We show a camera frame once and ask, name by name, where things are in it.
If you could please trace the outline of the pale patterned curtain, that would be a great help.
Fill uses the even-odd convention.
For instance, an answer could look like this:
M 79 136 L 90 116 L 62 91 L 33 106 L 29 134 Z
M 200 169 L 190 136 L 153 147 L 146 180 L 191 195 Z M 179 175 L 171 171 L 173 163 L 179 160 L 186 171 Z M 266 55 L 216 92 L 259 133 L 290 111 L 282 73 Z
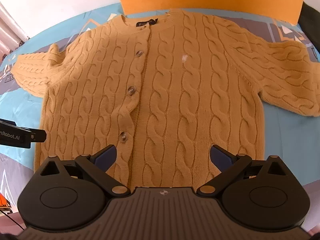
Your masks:
M 0 3 L 1 62 L 30 38 Z

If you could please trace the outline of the orange box on floor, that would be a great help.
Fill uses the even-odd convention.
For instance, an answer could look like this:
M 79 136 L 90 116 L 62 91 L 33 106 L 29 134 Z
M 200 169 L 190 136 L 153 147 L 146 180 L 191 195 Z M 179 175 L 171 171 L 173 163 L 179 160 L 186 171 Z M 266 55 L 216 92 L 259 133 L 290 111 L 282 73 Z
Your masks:
M 1 213 L 11 214 L 11 204 L 10 202 L 0 193 L 0 211 Z

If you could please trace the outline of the mustard cable-knit cardigan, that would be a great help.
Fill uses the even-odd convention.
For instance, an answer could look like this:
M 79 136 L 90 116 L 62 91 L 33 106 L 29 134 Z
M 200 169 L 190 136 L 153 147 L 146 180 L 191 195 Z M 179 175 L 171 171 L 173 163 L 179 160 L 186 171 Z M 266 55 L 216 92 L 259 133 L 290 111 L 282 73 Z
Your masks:
M 64 51 L 18 56 L 11 72 L 43 99 L 35 167 L 112 144 L 108 174 L 129 188 L 200 187 L 218 174 L 215 144 L 263 159 L 263 102 L 319 116 L 319 64 L 304 44 L 198 12 L 119 15 Z

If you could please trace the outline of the dark clothing pile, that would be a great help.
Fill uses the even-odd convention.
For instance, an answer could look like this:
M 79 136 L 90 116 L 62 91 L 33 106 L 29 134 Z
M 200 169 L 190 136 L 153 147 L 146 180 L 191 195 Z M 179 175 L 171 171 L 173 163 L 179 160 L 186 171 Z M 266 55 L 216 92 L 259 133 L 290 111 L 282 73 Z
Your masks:
M 298 24 L 313 45 L 315 57 L 319 61 L 319 11 L 303 2 Z

